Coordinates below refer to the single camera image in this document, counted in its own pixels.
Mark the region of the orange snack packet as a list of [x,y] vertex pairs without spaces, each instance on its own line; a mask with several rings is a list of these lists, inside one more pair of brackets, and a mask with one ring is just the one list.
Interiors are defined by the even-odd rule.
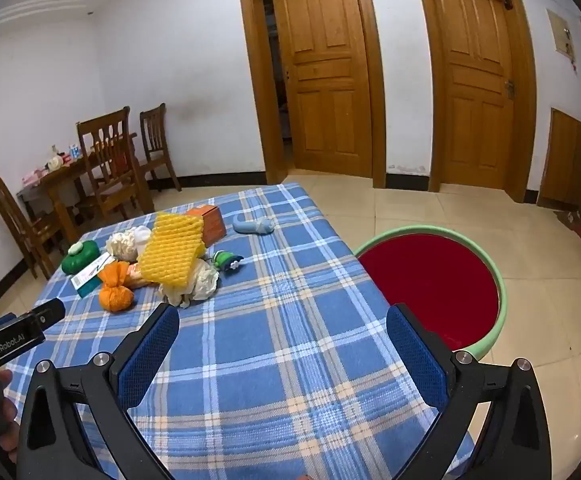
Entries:
[[123,285],[128,289],[138,289],[145,286],[152,286],[153,282],[149,282],[144,278],[140,266],[135,262],[128,265]]

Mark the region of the white mesh puff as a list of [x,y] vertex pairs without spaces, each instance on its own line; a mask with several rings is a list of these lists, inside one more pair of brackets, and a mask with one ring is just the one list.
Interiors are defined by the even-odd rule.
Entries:
[[138,248],[135,243],[135,229],[112,233],[105,243],[106,252],[120,261],[135,262]]

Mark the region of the white sock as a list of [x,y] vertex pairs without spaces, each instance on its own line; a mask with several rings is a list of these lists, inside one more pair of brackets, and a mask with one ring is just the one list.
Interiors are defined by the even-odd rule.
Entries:
[[133,247],[139,257],[152,236],[152,230],[148,226],[134,226],[132,229]]

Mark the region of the yellow foam net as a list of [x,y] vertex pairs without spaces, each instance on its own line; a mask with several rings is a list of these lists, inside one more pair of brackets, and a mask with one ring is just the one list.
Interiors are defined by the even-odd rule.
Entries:
[[158,212],[152,235],[138,256],[142,277],[164,286],[186,287],[193,264],[206,250],[202,232],[202,217]]

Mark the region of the cream paper ball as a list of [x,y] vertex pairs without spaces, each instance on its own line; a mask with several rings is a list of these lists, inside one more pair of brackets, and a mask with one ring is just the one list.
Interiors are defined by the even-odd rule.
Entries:
[[160,285],[162,299],[173,307],[188,308],[192,302],[205,301],[217,291],[219,271],[204,259],[196,259],[185,286]]

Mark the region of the green frog keychain toy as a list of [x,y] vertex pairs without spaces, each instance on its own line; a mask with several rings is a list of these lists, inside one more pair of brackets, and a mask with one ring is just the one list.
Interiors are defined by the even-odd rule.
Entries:
[[213,266],[220,272],[233,272],[238,269],[243,256],[227,250],[218,250],[212,257]]

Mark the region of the orange cardboard box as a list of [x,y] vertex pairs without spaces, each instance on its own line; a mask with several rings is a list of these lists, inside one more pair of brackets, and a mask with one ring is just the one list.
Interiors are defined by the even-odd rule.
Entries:
[[186,211],[187,216],[202,218],[202,241],[206,247],[216,244],[226,235],[226,228],[218,206],[205,204]]

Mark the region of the blue curved toy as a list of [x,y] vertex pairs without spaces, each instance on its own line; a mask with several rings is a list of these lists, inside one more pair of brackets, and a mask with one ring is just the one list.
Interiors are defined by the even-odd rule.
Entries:
[[268,235],[274,231],[274,222],[269,218],[246,220],[242,216],[237,216],[233,220],[233,229],[240,234]]

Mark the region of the white medicine box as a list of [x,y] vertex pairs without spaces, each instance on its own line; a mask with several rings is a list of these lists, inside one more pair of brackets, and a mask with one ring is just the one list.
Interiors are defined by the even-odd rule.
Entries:
[[98,277],[98,273],[108,266],[109,263],[115,262],[116,259],[108,252],[103,252],[97,259],[89,263],[79,273],[70,278],[70,282],[77,294],[84,298],[91,292],[94,292],[98,286],[102,284],[102,280]]

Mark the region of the wooden chair at left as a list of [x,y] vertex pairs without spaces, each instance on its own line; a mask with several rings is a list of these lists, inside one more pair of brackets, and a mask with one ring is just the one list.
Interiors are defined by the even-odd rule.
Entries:
[[30,221],[17,205],[15,197],[0,177],[0,216],[24,257],[27,268],[34,278],[38,277],[39,268],[44,278],[49,280],[56,270],[50,253],[46,250],[48,243],[55,243],[61,254],[59,235],[62,234],[57,214],[42,214],[40,218]]

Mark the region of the red bin with green rim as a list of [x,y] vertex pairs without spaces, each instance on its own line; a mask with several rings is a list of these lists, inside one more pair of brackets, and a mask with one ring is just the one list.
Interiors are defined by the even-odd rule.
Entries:
[[508,307],[502,274],[467,236],[442,226],[401,226],[355,256],[389,304],[405,304],[451,350],[481,360],[502,333]]

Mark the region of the right wooden door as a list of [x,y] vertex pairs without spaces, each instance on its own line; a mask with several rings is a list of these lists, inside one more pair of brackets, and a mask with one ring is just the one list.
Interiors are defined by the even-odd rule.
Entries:
[[429,188],[497,188],[522,202],[537,119],[537,76],[522,0],[421,2],[433,89]]

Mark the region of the left wooden door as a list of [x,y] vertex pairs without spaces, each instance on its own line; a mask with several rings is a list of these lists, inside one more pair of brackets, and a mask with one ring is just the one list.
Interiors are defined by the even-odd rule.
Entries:
[[[264,0],[240,0],[266,179],[287,176]],[[273,0],[293,160],[386,184],[386,104],[373,0]]]

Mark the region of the wooden chair against wall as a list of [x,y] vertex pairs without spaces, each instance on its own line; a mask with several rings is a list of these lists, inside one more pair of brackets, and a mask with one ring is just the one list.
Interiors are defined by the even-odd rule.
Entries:
[[149,172],[150,182],[157,182],[156,170],[164,166],[176,188],[180,192],[182,186],[172,165],[166,136],[167,105],[161,103],[151,110],[140,113],[140,129],[145,153],[145,162],[141,163],[141,170]]

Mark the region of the wall electrical panel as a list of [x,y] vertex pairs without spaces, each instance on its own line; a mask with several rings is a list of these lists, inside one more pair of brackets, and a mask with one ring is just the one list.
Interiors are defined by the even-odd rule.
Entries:
[[547,9],[549,24],[551,25],[556,51],[567,56],[571,63],[575,62],[575,47],[568,22],[551,9]]

